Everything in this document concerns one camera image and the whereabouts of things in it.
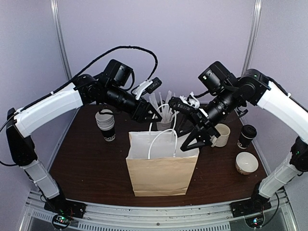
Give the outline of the brown paper bag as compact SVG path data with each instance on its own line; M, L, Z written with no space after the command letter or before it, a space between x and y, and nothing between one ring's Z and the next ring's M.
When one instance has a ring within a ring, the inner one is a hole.
M182 151L187 135L174 128L164 131L130 131L126 163L136 197L185 195L199 149Z

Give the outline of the black coffee cup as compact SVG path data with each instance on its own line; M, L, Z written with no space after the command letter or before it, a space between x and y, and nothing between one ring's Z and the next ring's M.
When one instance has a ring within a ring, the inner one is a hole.
M237 141L237 145L241 149L246 149L249 144L252 142L253 139L248 139L247 137L243 136L242 133L240 133L240 136Z

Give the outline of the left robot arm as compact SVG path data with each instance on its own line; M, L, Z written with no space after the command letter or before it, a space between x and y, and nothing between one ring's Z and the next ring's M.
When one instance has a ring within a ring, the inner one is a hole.
M142 97L144 92L152 93L160 87L161 80L157 77L146 80L129 93L122 87L133 75L132 68L112 59L100 74L74 77L41 99L18 110L12 108L8 111L6 136L12 159L31 177L59 214L69 210L69 202L39 161L31 134L62 114L92 102L113 106L139 123L161 121L158 112Z

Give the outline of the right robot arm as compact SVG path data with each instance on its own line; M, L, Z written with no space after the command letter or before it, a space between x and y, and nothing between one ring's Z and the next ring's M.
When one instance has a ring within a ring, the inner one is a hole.
M296 175L308 170L308 111L295 101L274 79L256 69L235 77L221 62L212 63L198 79L214 99L204 109L183 100L176 103L194 128L181 146L182 151L213 144L219 136L215 126L237 107L247 103L258 106L284 122L298 137L286 159L255 186L247 209L257 212Z

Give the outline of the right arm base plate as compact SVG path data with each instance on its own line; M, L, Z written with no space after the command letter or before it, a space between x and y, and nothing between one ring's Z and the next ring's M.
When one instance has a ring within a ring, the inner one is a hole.
M271 208L269 201L262 202L260 200L247 199L230 204L231 212L234 218L247 216L254 213L261 213Z

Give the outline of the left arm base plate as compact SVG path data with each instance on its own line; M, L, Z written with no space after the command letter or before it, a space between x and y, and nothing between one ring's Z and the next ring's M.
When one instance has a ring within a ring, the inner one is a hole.
M81 202L75 202L70 200L63 200L63 201L54 201L46 199L44 209L64 215L68 218L83 218L86 204Z

